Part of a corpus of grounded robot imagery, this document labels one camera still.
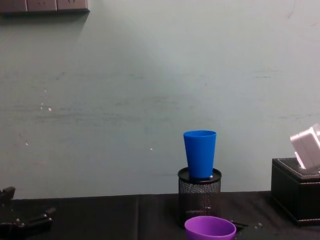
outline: light blue wall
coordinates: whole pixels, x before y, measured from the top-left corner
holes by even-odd
[[[320,119],[319,9],[91,0],[88,16],[1,19],[2,188],[175,193],[182,133],[212,129],[222,189],[268,190],[271,159],[293,156],[289,136]]]

